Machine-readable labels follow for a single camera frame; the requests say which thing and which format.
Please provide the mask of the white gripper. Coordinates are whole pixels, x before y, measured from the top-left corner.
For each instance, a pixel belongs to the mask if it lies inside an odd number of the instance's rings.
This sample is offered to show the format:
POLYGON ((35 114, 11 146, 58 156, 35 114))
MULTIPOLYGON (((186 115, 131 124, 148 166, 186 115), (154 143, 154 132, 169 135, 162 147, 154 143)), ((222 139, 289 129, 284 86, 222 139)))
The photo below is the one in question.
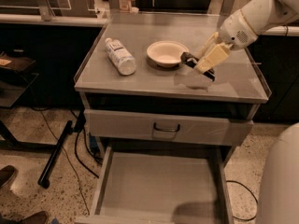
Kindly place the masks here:
POLYGON ((204 74, 229 57, 231 49, 244 49, 252 44, 258 36, 249 25, 243 11, 237 10, 226 18, 219 32, 215 32, 197 51, 199 59, 195 69, 204 74))

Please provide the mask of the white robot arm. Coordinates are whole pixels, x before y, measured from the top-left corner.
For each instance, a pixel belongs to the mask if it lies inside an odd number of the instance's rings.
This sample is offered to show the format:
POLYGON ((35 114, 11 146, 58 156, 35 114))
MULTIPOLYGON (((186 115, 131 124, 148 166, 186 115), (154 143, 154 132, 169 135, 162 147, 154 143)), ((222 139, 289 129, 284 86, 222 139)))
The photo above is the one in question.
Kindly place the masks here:
POLYGON ((252 46, 263 72, 278 93, 264 113, 292 121, 271 146, 263 168, 255 224, 299 224, 298 51, 296 37, 266 37, 271 28, 297 21, 299 0, 251 0, 225 19, 198 51, 202 74, 233 50, 252 46))

